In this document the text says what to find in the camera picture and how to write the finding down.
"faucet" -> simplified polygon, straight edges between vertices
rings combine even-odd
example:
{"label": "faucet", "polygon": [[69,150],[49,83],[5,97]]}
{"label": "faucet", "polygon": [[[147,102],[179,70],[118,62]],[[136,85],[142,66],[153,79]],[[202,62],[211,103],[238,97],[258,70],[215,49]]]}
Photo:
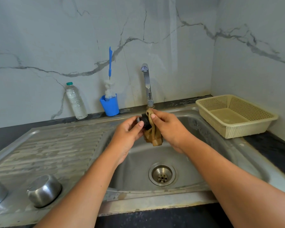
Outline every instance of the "faucet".
{"label": "faucet", "polygon": [[140,70],[143,72],[143,77],[145,79],[148,108],[153,108],[154,107],[154,101],[153,101],[153,98],[152,98],[148,65],[146,63],[144,63]]}

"person's left arm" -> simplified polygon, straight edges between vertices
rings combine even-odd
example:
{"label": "person's left arm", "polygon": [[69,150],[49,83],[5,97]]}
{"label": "person's left arm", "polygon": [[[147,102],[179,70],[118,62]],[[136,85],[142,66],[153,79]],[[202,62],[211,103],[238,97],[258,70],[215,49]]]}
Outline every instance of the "person's left arm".
{"label": "person's left arm", "polygon": [[136,116],[121,123],[105,151],[87,170],[73,189],[36,226],[94,227],[100,205],[117,166],[142,134],[143,122]]}

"black granite countertop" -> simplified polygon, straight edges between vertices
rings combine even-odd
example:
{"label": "black granite countertop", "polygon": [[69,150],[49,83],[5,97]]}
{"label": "black granite countertop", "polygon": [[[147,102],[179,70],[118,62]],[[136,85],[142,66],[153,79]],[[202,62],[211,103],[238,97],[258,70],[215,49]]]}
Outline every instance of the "black granite countertop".
{"label": "black granite countertop", "polygon": [[[189,98],[171,102],[158,103],[157,109],[166,109],[194,103],[200,98]],[[121,113],[140,112],[145,106],[121,110]],[[87,119],[105,116],[103,113],[89,115]],[[34,127],[54,125],[76,121],[74,117],[47,122],[36,122],[20,126],[0,128],[0,150]],[[244,137],[255,149],[285,173],[285,141],[270,132]],[[17,226],[31,228],[34,225]],[[97,218],[97,228],[106,227],[233,227],[219,203],[199,205],[185,208],[158,209],[138,211]]]}

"sink drain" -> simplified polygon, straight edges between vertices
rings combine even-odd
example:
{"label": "sink drain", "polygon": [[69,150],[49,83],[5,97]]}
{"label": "sink drain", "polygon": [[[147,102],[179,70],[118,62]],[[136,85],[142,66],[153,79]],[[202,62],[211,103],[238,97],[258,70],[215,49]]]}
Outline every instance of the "sink drain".
{"label": "sink drain", "polygon": [[149,170],[149,179],[157,186],[166,186],[175,179],[175,170],[170,165],[156,163]]}

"finger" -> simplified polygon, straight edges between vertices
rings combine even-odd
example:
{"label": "finger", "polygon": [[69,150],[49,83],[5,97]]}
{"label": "finger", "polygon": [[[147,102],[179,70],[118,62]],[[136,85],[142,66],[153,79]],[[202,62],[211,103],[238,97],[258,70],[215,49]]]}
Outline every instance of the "finger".
{"label": "finger", "polygon": [[142,136],[143,136],[143,132],[140,131],[140,132],[138,133],[138,135],[136,135],[135,141],[136,141],[138,138],[142,137]]}
{"label": "finger", "polygon": [[133,128],[133,123],[136,122],[136,119],[138,118],[139,116],[133,116],[131,118],[128,118],[127,120],[125,120],[122,124],[124,126],[124,128],[129,131]]}
{"label": "finger", "polygon": [[154,112],[154,114],[156,114],[163,121],[167,122],[169,120],[169,117],[170,117],[169,113],[163,112],[163,111],[158,111],[156,109],[152,109],[152,111]]}
{"label": "finger", "polygon": [[132,130],[130,130],[130,133],[132,133],[135,137],[139,134],[139,132],[141,131],[142,127],[144,125],[143,121],[140,121],[139,123],[137,123]]}
{"label": "finger", "polygon": [[151,114],[152,121],[161,130],[165,122],[163,122],[156,114]]}

